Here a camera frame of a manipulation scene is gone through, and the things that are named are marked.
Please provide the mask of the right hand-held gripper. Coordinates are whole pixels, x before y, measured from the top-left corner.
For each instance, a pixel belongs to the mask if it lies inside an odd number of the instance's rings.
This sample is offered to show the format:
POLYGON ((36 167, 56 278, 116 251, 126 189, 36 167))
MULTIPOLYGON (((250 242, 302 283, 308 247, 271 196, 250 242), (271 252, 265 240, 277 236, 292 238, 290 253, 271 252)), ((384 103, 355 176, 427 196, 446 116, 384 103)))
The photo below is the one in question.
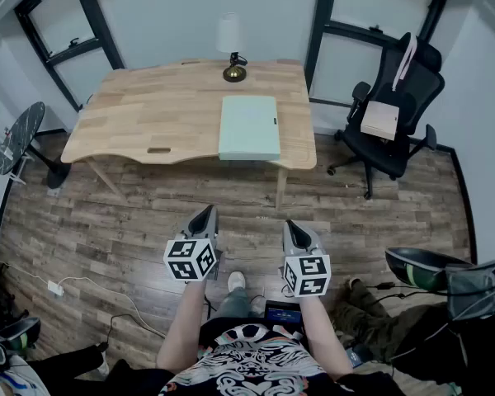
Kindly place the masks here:
POLYGON ((288 287, 285 295, 325 295, 331 280, 331 263, 318 235, 288 219, 283 228, 283 251, 282 277, 288 287))

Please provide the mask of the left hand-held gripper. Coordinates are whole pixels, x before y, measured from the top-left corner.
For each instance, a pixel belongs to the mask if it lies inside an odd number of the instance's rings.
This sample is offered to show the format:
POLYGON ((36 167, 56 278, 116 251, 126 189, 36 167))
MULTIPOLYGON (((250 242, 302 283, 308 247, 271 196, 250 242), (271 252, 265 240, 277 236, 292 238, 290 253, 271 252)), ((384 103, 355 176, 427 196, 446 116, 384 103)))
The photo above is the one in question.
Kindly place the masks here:
POLYGON ((163 261, 175 281, 202 282, 218 275, 218 210, 207 206, 187 220, 174 239, 167 241, 163 261))

